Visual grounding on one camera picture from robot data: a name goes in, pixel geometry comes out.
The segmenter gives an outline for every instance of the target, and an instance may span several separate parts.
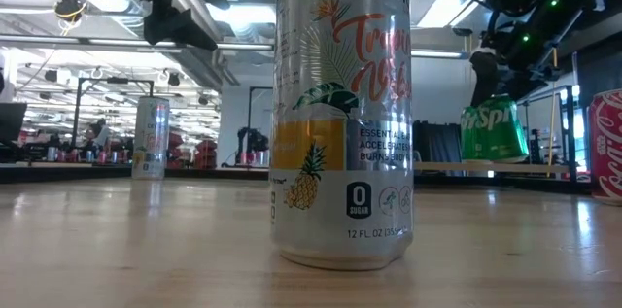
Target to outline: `celsius can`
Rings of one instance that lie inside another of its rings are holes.
[[[409,0],[277,0],[272,238],[377,269],[412,242]]]
[[[169,112],[166,99],[141,97],[138,100],[132,178],[164,178]]]
[[[622,206],[622,89],[594,96],[589,110],[592,195]]]

